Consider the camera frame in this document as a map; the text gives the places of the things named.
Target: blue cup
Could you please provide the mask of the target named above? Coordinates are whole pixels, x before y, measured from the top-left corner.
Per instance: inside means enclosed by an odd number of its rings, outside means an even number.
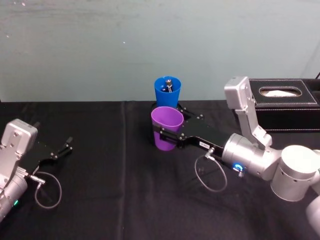
[[[166,80],[171,79],[172,82],[172,92],[165,92],[162,89],[166,88]],[[168,106],[176,108],[178,105],[179,94],[180,94],[181,82],[178,78],[173,76],[163,76],[158,78],[154,82],[155,99],[156,106]]]

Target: white label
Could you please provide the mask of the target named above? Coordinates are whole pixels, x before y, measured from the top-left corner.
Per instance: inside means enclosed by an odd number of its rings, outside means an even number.
[[[202,142],[202,141],[199,142],[199,145],[200,145],[201,147],[206,148],[206,149],[210,149],[210,146],[209,146],[208,144],[205,144],[205,143]]]

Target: wall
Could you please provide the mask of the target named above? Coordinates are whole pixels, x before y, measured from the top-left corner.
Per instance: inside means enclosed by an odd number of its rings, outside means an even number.
[[[314,78],[319,0],[2,0],[2,101],[223,99],[231,77]]]

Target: black tissue box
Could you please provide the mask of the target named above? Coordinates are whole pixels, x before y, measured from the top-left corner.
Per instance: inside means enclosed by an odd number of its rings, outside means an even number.
[[[249,81],[259,125],[267,132],[320,132],[320,80]],[[285,91],[290,96],[268,96],[274,91]]]

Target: black table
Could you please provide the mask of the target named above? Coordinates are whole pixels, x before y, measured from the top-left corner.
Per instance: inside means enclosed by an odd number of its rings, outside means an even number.
[[[315,240],[305,215],[310,189],[296,203],[250,175],[226,169],[228,187],[211,193],[194,173],[204,152],[193,146],[162,152],[150,144],[151,102],[0,103],[0,129],[20,118],[41,122],[38,139],[58,148],[73,136],[73,153],[52,173],[62,184],[53,210],[38,207],[31,184],[0,224],[0,239]],[[240,133],[225,101],[186,101],[221,131]],[[276,149],[320,148],[319,133],[273,134]],[[199,168],[212,187],[222,183],[212,163]]]

